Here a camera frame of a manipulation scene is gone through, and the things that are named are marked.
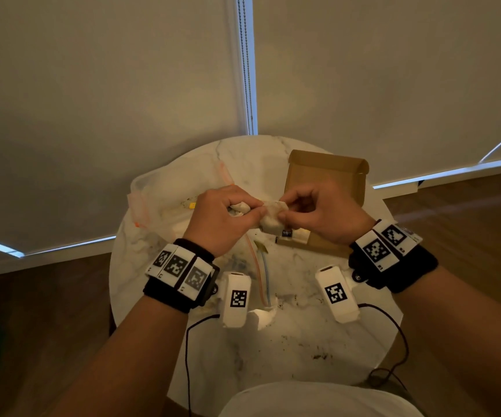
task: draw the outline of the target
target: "open box lid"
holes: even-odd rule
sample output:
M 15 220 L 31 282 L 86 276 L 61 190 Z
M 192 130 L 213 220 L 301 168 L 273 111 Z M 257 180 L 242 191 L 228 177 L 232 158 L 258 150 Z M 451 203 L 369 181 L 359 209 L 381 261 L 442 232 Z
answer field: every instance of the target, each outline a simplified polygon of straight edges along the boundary
M 331 179 L 336 181 L 362 206 L 364 204 L 366 174 L 369 170 L 368 161 L 361 158 L 293 150 L 289 155 L 285 191 L 302 183 Z M 288 241 L 281 237 L 278 238 L 277 243 L 332 256 L 349 257 L 351 252 L 349 247 L 333 244 L 317 234 L 311 234 L 307 244 Z

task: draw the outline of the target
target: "black cable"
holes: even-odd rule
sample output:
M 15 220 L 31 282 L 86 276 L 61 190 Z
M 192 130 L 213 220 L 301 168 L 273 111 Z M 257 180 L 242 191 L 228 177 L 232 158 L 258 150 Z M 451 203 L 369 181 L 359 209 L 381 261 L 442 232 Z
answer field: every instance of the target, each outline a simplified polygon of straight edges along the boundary
M 358 305 L 358 307 L 359 308 L 375 308 L 376 310 L 379 310 L 384 315 L 386 315 L 389 318 L 389 320 L 391 322 L 393 322 L 393 324 L 395 325 L 395 327 L 397 328 L 397 330 L 401 334 L 401 337 L 403 338 L 403 342 L 405 343 L 405 357 L 403 357 L 403 359 L 401 361 L 399 361 L 398 363 L 393 364 L 393 366 L 392 366 L 391 369 L 385 369 L 383 367 L 377 367 L 376 369 L 372 370 L 368 374 L 368 378 L 366 379 L 366 382 L 368 382 L 368 384 L 371 387 L 373 387 L 373 388 L 379 388 L 380 386 L 382 386 L 383 384 L 385 384 L 389 380 L 389 378 L 393 375 L 393 377 L 396 378 L 399 381 L 399 383 L 401 384 L 401 386 L 403 387 L 403 389 L 408 392 L 408 389 L 405 386 L 405 384 L 401 381 L 401 379 L 398 378 L 398 376 L 396 374 L 393 373 L 395 371 L 395 368 L 397 366 L 400 366 L 401 364 L 404 364 L 408 360 L 408 358 L 409 358 L 409 343 L 407 342 L 407 338 L 405 337 L 405 334 L 403 333 L 403 330 L 401 329 L 401 327 L 399 326 L 399 324 L 397 322 L 395 322 L 395 319 L 393 319 L 389 315 L 389 313 L 387 313 L 385 310 L 382 310 L 381 308 L 379 308 L 377 306 L 374 306 L 373 304 L 368 304 L 368 303 L 360 303 Z M 372 374 L 374 372 L 379 371 L 379 370 L 385 370 L 388 374 L 387 374 L 387 376 L 384 379 L 382 379 L 381 382 L 379 382 L 378 384 L 374 384 L 373 381 L 372 381 Z
M 186 369 L 186 386 L 187 386 L 187 395 L 189 397 L 189 417 L 192 417 L 192 410 L 190 407 L 190 378 L 189 378 L 189 362 L 188 362 L 188 355 L 189 355 L 189 331 L 194 328 L 195 326 L 201 324 L 202 322 L 205 322 L 208 319 L 218 319 L 219 315 L 211 315 L 208 317 L 205 317 L 204 319 L 200 319 L 198 322 L 190 325 L 187 330 L 186 330 L 186 335 L 185 335 L 185 369 Z

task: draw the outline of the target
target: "floor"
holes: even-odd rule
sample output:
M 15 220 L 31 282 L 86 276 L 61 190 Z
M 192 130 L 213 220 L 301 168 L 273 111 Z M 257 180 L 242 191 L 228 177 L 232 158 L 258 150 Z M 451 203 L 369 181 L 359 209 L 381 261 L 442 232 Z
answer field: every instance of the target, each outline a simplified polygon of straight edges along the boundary
M 386 200 L 448 269 L 501 302 L 501 175 Z M 0 416 L 46 415 L 108 338 L 109 255 L 0 275 Z M 404 318 L 409 361 L 396 373 L 430 417 L 486 416 Z M 400 359 L 396 340 L 385 364 Z M 180 415 L 169 404 L 164 415 Z

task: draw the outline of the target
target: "white roller blind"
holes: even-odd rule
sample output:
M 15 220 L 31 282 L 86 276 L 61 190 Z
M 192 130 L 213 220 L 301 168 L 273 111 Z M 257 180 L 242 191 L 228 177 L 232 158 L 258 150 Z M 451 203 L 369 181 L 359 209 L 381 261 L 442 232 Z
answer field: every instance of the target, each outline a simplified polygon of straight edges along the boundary
M 115 233 L 137 175 L 244 134 L 226 0 L 0 0 L 0 243 Z
M 383 183 L 501 141 L 501 0 L 254 0 L 260 133 L 366 158 Z

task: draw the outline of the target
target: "marble tabletop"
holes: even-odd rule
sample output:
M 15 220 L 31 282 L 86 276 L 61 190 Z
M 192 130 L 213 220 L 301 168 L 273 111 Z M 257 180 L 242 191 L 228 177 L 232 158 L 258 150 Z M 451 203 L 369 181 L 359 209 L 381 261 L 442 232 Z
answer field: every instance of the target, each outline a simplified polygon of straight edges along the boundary
M 222 160 L 237 185 L 262 200 L 277 200 L 283 193 L 288 156 L 293 149 L 323 152 L 309 143 L 286 137 L 240 136 L 212 142 L 183 157 L 210 153 Z M 392 219 L 383 200 L 366 185 L 364 209 L 375 218 Z M 241 329 L 224 329 L 217 320 L 193 328 L 189 337 L 189 367 L 192 410 L 200 415 L 218 415 L 229 399 L 244 389 L 280 380 L 355 384 L 379 365 L 397 333 L 392 323 L 371 308 L 361 309 L 358 322 L 341 325 L 323 304 L 314 274 L 326 265 L 348 268 L 347 260 L 300 249 L 279 246 L 275 238 L 251 230 L 250 239 L 261 241 L 270 280 L 273 307 L 259 301 L 254 262 L 245 259 L 240 241 L 216 260 L 222 271 L 238 270 L 251 275 L 250 310 Z M 144 271 L 166 244 L 156 233 L 137 228 L 129 211 L 115 239 L 110 261 L 110 297 L 119 325 L 142 296 Z M 386 310 L 400 322 L 402 313 L 390 292 L 365 284 L 353 289 L 357 301 Z M 189 325 L 216 313 L 213 299 L 189 314 Z M 264 327 L 264 316 L 271 322 Z M 187 407 L 184 345 L 171 381 L 168 397 Z

